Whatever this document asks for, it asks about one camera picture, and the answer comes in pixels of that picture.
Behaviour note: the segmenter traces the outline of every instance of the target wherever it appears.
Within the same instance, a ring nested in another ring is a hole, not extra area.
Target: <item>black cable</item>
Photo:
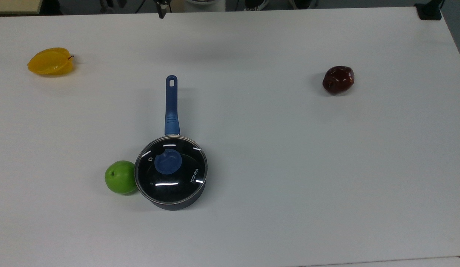
[[[142,0],[142,3],[141,3],[141,5],[138,7],[138,10],[136,10],[135,14],[136,14],[137,12],[139,12],[139,10],[141,9],[142,5],[144,5],[144,2],[145,2],[145,1],[146,1],[146,0]]]

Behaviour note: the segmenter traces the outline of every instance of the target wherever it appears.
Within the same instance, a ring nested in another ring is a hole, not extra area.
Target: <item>red apple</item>
[[[332,95],[347,91],[354,83],[353,70],[347,66],[330,68],[324,77],[322,85]]]

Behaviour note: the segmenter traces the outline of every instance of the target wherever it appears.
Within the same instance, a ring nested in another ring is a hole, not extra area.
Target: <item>black object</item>
[[[207,162],[202,148],[180,135],[177,117],[177,78],[166,80],[165,136],[139,154],[135,181],[139,191],[156,206],[175,211],[194,203],[205,188]]]
[[[118,2],[118,7],[124,8],[126,3],[128,3],[127,0],[117,0]]]
[[[43,0],[40,6],[39,15],[55,16],[63,15],[60,11],[60,3],[58,0]]]
[[[414,4],[414,6],[421,20],[440,20],[442,18],[439,7],[441,2],[444,5],[444,0],[431,0],[427,4]]]

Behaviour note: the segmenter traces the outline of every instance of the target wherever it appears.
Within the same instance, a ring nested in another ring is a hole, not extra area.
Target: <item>saucepan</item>
[[[166,79],[164,137],[139,154],[135,181],[139,191],[156,206],[180,210],[194,203],[205,188],[207,162],[202,148],[181,135],[177,116],[177,77]]]

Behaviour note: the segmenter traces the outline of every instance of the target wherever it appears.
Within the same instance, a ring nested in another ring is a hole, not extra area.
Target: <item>floor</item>
[[[106,13],[135,13],[142,0],[128,0],[123,8],[118,7],[117,0],[114,7]],[[287,0],[269,0],[264,10],[292,9]],[[60,9],[64,15],[101,14],[100,0],[59,0]],[[409,7],[415,3],[427,3],[428,0],[320,0],[318,9],[352,8],[352,7]],[[241,11],[245,8],[245,0],[226,0],[227,11]],[[157,13],[154,2],[145,0],[139,13]],[[446,0],[442,13],[449,26],[452,37],[460,52],[460,0]]]

